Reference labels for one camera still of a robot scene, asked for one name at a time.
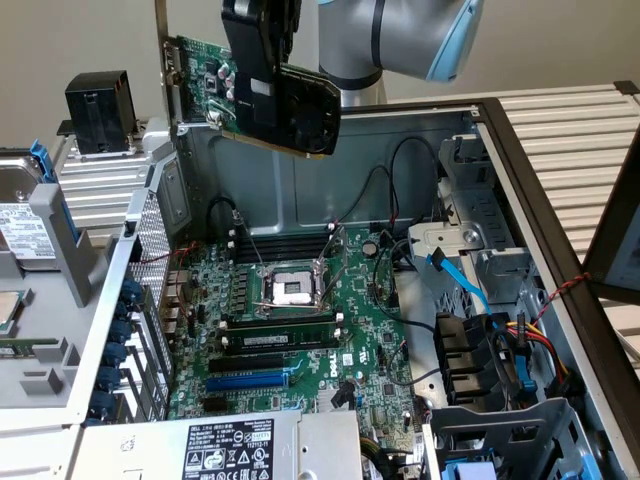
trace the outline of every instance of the hard drive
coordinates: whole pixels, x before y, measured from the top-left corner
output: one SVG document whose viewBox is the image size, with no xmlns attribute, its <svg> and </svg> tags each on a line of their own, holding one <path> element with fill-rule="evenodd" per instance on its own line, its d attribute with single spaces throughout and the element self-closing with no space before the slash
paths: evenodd
<svg viewBox="0 0 640 480">
<path fill-rule="evenodd" d="M 0 250 L 25 270 L 57 269 L 55 252 L 29 197 L 44 176 L 28 148 L 0 150 Z"/>
</svg>

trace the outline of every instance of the green circuit board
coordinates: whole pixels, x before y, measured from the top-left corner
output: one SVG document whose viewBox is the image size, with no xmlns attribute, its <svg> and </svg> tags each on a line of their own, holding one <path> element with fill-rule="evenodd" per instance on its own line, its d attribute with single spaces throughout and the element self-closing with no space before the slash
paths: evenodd
<svg viewBox="0 0 640 480">
<path fill-rule="evenodd" d="M 228 92 L 233 95 L 237 71 L 231 51 L 187 37 L 178 37 L 177 40 L 186 57 L 185 80 L 190 95 L 189 120 L 204 120 L 211 101 L 211 105 L 217 104 L 217 109 L 223 113 L 225 130 L 241 133 L 234 120 L 233 97 L 227 97 Z"/>
<path fill-rule="evenodd" d="M 300 367 L 291 376 L 288 388 L 248 389 L 224 392 L 227 410 L 219 414 L 279 411 L 287 409 L 302 412 L 322 412 L 332 409 L 330 400 L 341 382 L 354 383 L 360 374 L 364 381 L 356 385 L 356 411 L 361 434 L 376 438 L 382 446 L 413 451 L 416 441 L 421 442 L 417 426 L 414 395 L 410 387 L 392 384 L 384 369 L 379 368 L 378 346 L 382 346 L 388 359 L 403 340 L 403 327 L 388 319 L 370 297 L 370 283 L 375 259 L 362 253 L 362 244 L 367 240 L 378 242 L 378 234 L 367 229 L 347 231 L 348 267 L 333 291 L 331 303 L 342 305 L 345 313 L 346 340 L 338 348 L 323 348 L 293 351 L 285 354 L 286 365 Z M 178 326 L 176 338 L 176 376 L 171 394 L 169 419 L 194 418 L 211 415 L 204 411 L 202 400 L 207 396 L 205 383 L 211 377 L 208 365 L 212 358 L 223 356 L 215 348 L 211 332 L 220 321 L 221 314 L 235 308 L 230 299 L 237 288 L 237 278 L 246 273 L 247 306 L 241 319 L 250 319 L 253 303 L 260 300 L 260 277 L 256 265 L 229 266 L 228 262 L 216 260 L 215 252 L 223 245 L 209 246 L 199 259 L 194 259 L 190 268 L 197 272 L 199 281 L 192 304 L 204 304 L 206 321 L 196 325 L 195 338 L 185 340 L 186 326 Z M 339 269 L 342 259 L 329 259 L 329 269 Z M 388 262 L 382 262 L 379 271 L 381 285 L 388 285 Z M 393 365 L 396 378 L 409 379 L 408 362 L 396 359 Z M 403 426 L 403 414 L 410 412 L 413 422 L 409 428 Z"/>
</svg>

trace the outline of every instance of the metal rack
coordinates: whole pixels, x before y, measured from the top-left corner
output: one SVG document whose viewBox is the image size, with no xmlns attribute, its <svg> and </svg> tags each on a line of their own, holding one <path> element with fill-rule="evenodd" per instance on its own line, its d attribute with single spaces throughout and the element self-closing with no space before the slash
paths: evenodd
<svg viewBox="0 0 640 480">
<path fill-rule="evenodd" d="M 465 94 L 497 97 L 580 261 L 640 124 L 640 94 L 614 84 Z M 602 300 L 640 375 L 640 307 Z"/>
</svg>

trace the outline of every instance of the blue pcie slot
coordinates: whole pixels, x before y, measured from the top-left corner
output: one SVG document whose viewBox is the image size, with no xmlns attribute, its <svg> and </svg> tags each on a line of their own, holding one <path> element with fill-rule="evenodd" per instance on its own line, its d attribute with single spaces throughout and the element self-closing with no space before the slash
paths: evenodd
<svg viewBox="0 0 640 480">
<path fill-rule="evenodd" d="M 288 372 L 251 373 L 230 377 L 213 377 L 207 380 L 207 392 L 244 390 L 251 388 L 288 387 Z"/>
</svg>

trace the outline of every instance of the power supply label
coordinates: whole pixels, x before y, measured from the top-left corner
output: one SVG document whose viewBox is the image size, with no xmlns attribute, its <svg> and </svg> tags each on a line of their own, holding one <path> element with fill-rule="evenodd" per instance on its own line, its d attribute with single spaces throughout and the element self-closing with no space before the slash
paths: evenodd
<svg viewBox="0 0 640 480">
<path fill-rule="evenodd" d="M 273 419 L 191 425 L 183 480 L 271 480 Z"/>
</svg>

